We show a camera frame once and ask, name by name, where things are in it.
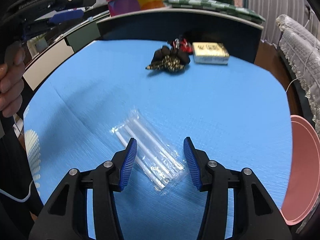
human hand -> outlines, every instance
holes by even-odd
[[[13,58],[13,66],[8,68],[6,63],[0,64],[0,111],[4,117],[13,116],[21,107],[24,57],[24,50],[20,47]]]

yellow box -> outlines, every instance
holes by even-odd
[[[228,64],[230,55],[222,43],[194,42],[192,43],[192,49],[196,63]]]

red object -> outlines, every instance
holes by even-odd
[[[320,140],[311,124],[292,115],[292,163],[281,214],[287,225],[301,222],[311,211],[320,192]]]
[[[191,44],[185,38],[179,37],[172,41],[170,45],[176,49],[181,49],[183,52],[192,54]]]

clear plastic packaging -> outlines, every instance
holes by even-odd
[[[120,125],[113,127],[114,133],[124,146],[131,137],[138,143],[136,163],[154,183],[156,191],[166,193],[187,173],[184,163],[179,161],[178,152],[160,137],[155,129],[137,110]]]

blue foam mat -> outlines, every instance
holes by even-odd
[[[292,152],[290,111],[281,84],[253,64],[230,57],[227,66],[197,65],[191,57],[183,74],[145,69],[158,41],[97,41],[64,62],[40,87],[25,117],[40,147],[33,169],[45,203],[71,168],[94,169],[124,149],[110,129],[133,108],[183,156],[183,140],[228,169],[250,167],[280,207]],[[94,237],[92,194],[88,225]],[[190,175],[165,196],[135,164],[128,186],[115,193],[126,240],[194,240],[206,193]],[[232,234],[229,197],[226,236]]]

